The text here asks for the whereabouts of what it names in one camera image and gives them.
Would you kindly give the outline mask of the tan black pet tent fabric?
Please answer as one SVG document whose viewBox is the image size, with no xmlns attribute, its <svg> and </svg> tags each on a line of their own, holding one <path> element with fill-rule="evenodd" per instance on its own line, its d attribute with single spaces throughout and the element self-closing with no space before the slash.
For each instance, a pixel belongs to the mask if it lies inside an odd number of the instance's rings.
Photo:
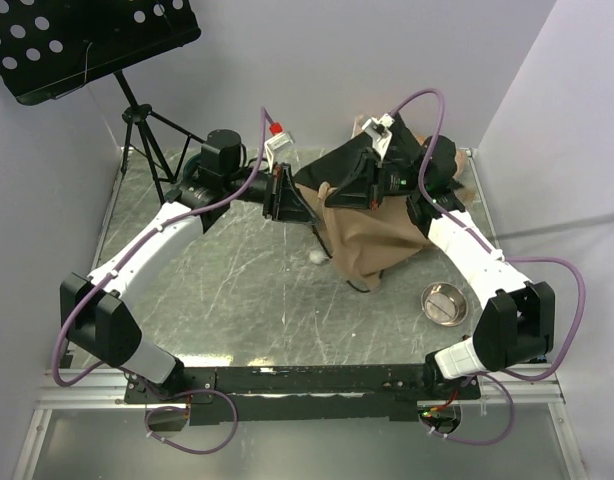
<svg viewBox="0 0 614 480">
<path fill-rule="evenodd" d="M 350 153 L 336 155 L 329 152 L 299 169 L 294 176 L 295 182 L 313 210 L 311 196 L 317 192 L 320 185 L 328 182 L 336 188 L 351 170 L 352 164 Z M 386 269 L 409 259 L 430 245 L 420 229 L 410 222 L 405 199 L 402 197 L 387 197 L 376 210 L 355 211 L 361 213 L 358 231 L 364 246 L 366 265 L 372 270 L 381 270 L 381 278 Z M 321 244 L 317 250 L 310 253 L 310 260 L 314 263 L 329 260 L 332 263 Z"/>
</svg>

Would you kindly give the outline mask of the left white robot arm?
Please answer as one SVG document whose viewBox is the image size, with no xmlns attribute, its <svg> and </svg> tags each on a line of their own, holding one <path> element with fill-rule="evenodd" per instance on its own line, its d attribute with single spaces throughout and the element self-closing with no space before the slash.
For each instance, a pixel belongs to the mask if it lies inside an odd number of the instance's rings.
<svg viewBox="0 0 614 480">
<path fill-rule="evenodd" d="M 258 156 L 245 165 L 240 136 L 232 130 L 212 131 L 147 226 L 88 275 L 70 274 L 62 282 L 61 330 L 53 355 L 58 357 L 64 342 L 70 341 L 99 364 L 145 378 L 159 400 L 179 398 L 183 363 L 143 336 L 132 309 L 149 282 L 206 234 L 234 201 L 261 205 L 263 216 L 272 221 L 316 223 L 317 215 L 294 183 L 290 166 L 273 161 L 274 153 L 292 141 L 280 123 L 263 121 Z"/>
</svg>

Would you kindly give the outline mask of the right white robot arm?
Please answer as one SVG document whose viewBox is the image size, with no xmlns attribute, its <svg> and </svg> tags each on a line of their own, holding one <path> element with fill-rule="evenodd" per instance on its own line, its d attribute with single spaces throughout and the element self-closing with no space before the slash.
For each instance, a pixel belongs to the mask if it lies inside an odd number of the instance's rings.
<svg viewBox="0 0 614 480">
<path fill-rule="evenodd" d="M 444 136 L 407 147 L 393 140 L 386 155 L 361 150 L 357 164 L 325 200 L 329 208 L 375 209 L 402 197 L 413 225 L 455 265 L 480 302 L 473 334 L 425 358 L 423 385 L 435 398 L 459 378 L 497 372 L 553 348 L 555 293 L 516 270 L 475 226 L 456 192 L 457 149 Z"/>
</svg>

